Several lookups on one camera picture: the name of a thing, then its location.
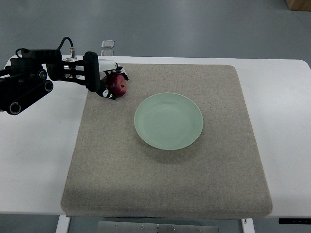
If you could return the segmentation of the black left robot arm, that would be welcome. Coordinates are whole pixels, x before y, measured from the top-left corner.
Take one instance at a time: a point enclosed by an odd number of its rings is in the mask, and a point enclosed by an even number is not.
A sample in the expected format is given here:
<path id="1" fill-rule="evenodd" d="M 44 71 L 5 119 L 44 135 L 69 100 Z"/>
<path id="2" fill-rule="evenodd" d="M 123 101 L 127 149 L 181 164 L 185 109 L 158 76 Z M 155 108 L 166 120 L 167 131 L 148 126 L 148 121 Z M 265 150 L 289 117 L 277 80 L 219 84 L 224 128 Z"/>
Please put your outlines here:
<path id="1" fill-rule="evenodd" d="M 29 50 L 19 48 L 10 65 L 0 71 L 0 110 L 18 115 L 53 90 L 54 81 L 77 83 L 91 92 L 100 89 L 99 59 L 88 51 L 81 60 L 63 60 L 61 48 Z"/>

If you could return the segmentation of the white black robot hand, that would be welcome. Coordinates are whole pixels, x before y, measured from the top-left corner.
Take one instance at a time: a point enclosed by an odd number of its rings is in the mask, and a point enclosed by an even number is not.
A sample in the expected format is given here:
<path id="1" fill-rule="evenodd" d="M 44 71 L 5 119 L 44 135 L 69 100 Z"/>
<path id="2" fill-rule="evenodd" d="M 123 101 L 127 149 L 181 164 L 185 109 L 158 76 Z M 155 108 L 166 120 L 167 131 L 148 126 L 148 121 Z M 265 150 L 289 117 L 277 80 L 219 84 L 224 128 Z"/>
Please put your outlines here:
<path id="1" fill-rule="evenodd" d="M 118 63 L 116 63 L 112 60 L 100 59 L 99 60 L 99 72 L 100 72 L 100 74 L 104 74 L 105 75 L 104 77 L 106 77 L 107 75 L 112 74 L 112 73 L 120 73 L 125 77 L 126 82 L 129 81 L 129 78 L 128 78 L 128 75 L 127 75 L 125 69 L 122 66 L 119 66 Z M 96 93 L 100 97 L 103 97 L 102 94 L 100 93 L 100 91 L 103 91 L 103 89 L 104 89 L 102 82 L 101 82 L 101 80 L 103 78 L 100 78 L 100 86 L 96 90 Z"/>

